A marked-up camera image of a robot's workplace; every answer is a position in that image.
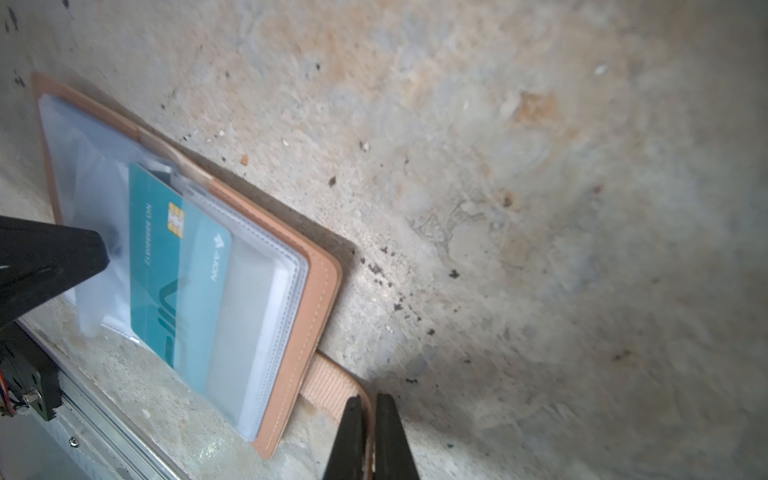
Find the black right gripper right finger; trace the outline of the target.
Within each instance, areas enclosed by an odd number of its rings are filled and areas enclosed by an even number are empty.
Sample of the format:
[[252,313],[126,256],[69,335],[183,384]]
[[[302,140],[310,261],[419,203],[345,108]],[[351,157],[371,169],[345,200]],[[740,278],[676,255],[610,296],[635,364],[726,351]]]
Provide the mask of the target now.
[[377,395],[375,423],[374,478],[419,480],[418,469],[392,395]]

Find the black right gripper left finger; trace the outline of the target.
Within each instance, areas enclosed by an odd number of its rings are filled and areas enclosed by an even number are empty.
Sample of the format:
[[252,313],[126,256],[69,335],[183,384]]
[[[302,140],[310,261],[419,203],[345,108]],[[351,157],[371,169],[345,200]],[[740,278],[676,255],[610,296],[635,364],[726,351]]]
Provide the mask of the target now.
[[323,480],[361,480],[366,451],[366,418],[360,396],[345,405]]

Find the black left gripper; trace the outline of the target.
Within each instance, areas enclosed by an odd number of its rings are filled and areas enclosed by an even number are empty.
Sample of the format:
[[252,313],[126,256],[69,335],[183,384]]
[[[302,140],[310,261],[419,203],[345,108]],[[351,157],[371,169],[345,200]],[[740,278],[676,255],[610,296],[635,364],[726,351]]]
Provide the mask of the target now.
[[[104,271],[109,257],[95,231],[1,218],[1,325]],[[46,422],[62,405],[59,369],[16,323],[1,331],[1,415],[36,413]]]

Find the teal card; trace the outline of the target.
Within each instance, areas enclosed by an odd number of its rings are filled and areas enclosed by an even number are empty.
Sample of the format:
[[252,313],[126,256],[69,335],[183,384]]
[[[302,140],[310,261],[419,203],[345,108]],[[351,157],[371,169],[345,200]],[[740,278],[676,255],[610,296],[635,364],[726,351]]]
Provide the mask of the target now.
[[129,168],[131,328],[193,390],[206,389],[230,231],[144,167]]

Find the pink leather card holder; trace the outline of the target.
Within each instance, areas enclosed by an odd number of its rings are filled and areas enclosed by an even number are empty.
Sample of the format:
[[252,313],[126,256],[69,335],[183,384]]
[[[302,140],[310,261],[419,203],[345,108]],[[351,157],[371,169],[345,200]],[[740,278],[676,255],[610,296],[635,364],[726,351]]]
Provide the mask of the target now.
[[232,237],[211,369],[194,391],[263,458],[299,397],[339,419],[364,396],[317,350],[343,276],[333,255],[135,121],[45,74],[31,81],[54,218],[97,232],[109,257],[69,293],[82,333],[109,329],[151,350],[131,328],[129,168],[138,164],[191,194]]

